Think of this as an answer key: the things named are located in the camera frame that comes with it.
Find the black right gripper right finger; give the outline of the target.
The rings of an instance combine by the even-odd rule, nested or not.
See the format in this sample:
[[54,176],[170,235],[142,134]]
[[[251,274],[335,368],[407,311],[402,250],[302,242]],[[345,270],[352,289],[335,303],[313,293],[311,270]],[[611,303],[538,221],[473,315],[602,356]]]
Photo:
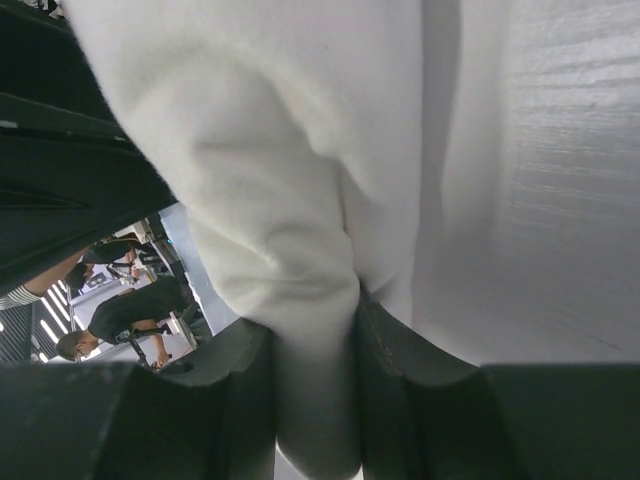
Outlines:
[[635,364],[476,367],[363,292],[355,315],[368,479],[635,479]]

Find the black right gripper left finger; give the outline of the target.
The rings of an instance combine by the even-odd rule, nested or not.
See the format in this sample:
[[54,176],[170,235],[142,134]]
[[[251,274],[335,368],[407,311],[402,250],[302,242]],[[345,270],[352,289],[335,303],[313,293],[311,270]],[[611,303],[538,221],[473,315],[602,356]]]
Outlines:
[[1,371],[5,479],[270,479],[271,334],[239,320],[166,370],[124,361]]

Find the white t shirt robot print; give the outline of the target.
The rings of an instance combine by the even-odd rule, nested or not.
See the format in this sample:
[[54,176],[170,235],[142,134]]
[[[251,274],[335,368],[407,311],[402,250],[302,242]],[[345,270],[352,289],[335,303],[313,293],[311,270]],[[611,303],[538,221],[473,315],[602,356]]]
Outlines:
[[507,1],[68,1],[111,111],[184,206],[211,283],[275,336],[276,439],[361,466],[362,288],[413,317],[426,143],[498,69]]

